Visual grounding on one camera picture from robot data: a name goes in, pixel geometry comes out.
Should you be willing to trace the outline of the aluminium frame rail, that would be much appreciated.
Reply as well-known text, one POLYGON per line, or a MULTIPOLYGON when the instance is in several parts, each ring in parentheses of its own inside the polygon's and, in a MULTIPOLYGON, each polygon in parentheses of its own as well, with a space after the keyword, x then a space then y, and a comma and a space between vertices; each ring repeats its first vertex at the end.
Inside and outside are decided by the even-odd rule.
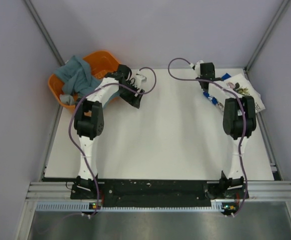
MULTIPOLYGON (((248 202, 289 202, 291 181, 251 181, 248 202)), ((71 190, 64 182, 32 182, 25 200, 30 202, 69 202, 71 190)))

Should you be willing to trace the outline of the teal grey t shirt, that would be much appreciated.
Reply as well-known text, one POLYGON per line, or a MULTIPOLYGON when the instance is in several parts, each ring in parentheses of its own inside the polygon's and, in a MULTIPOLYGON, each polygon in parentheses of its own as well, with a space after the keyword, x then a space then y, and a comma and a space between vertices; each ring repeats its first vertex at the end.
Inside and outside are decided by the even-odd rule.
POLYGON ((114 80, 103 77, 97 79, 91 74, 90 65, 79 56, 72 56, 65 65, 53 72, 63 83, 62 91, 72 95, 75 100, 75 108, 80 98, 86 97, 89 101, 99 101, 103 107, 119 97, 119 86, 110 85, 114 80))

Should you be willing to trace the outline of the blue folded t shirt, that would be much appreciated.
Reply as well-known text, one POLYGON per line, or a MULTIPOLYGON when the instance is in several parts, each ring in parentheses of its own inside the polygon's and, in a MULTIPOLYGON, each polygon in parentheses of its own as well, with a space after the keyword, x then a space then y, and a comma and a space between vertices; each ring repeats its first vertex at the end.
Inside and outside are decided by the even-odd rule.
MULTIPOLYGON (((225 81, 225 80, 227 80, 227 79, 229 79, 231 77, 231 75, 230 74, 228 74, 228 73, 226 73, 226 74, 224 74, 223 76, 221 76, 221 77, 217 77, 217 78, 214 78, 214 79, 212 79, 212 81, 213 82, 216 82, 216 81, 225 81)), ((208 93, 208 88, 204 88, 203 89, 203 95, 214 105, 214 106, 218 106, 221 110, 222 110, 222 105, 220 105, 219 104, 219 102, 218 102, 218 100, 214 97, 214 96, 212 96, 212 95, 210 95, 209 93, 208 93)))

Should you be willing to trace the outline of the orange plastic basket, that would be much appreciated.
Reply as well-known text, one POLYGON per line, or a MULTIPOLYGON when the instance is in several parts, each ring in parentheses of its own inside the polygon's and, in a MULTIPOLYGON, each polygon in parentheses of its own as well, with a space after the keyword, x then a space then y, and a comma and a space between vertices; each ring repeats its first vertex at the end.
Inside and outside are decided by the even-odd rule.
MULTIPOLYGON (((90 65, 91 75, 101 80, 107 73, 114 72, 118 69, 120 62, 108 51, 99 50, 82 58, 90 65)), ((63 104, 60 95, 64 83, 53 73, 48 79, 48 87, 60 106, 68 109, 69 112, 75 110, 75 105, 63 104)))

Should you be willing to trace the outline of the white t shirt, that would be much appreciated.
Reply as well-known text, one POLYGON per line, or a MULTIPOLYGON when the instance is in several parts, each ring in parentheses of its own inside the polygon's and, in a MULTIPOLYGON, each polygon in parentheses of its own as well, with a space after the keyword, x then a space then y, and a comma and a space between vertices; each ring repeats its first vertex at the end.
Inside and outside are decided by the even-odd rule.
POLYGON ((227 88, 236 92, 238 96, 253 97, 256 113, 259 113, 266 109, 261 99, 261 95, 253 88, 252 84, 246 79, 246 77, 242 73, 234 76, 226 73, 221 77, 221 81, 227 86, 227 88))

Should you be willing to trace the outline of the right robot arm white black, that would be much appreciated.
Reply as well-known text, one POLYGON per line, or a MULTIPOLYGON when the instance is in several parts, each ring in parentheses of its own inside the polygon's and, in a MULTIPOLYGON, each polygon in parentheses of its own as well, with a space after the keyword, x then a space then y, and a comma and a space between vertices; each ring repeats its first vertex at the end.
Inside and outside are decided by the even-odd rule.
POLYGON ((229 136, 226 167, 218 183, 209 185, 207 196, 211 199, 230 198, 237 190, 245 192, 247 174, 244 168, 244 151, 257 127, 255 99, 244 96, 216 77, 212 62, 200 62, 198 77, 203 95, 222 113, 222 128, 229 136))

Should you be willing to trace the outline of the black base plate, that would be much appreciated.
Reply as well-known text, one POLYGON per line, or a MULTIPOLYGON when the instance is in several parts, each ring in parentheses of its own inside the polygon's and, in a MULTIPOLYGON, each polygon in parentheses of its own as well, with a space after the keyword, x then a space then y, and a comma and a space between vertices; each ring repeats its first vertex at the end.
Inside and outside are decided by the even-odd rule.
POLYGON ((245 191, 229 188, 225 197, 211 199, 207 195, 210 185, 206 180, 149 180, 98 179, 84 186, 76 179, 71 188, 72 200, 100 199, 104 207, 182 208, 209 207, 216 199, 243 199, 245 191))

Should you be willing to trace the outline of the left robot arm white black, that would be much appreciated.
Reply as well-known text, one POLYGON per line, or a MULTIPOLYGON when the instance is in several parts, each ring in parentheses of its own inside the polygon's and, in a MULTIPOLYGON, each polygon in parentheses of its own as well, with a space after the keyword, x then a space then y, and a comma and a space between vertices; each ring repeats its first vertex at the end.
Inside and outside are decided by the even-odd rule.
POLYGON ((131 69, 120 64, 116 71, 108 72, 102 79, 96 92, 77 103, 78 109, 74 116, 74 129, 80 143, 80 168, 77 179, 81 192, 87 198, 98 195, 99 186, 93 183, 98 175, 97 170, 97 142, 105 123, 103 109, 114 98, 120 97, 132 107, 139 109, 142 94, 145 92, 141 85, 147 78, 138 71, 130 78, 131 69))

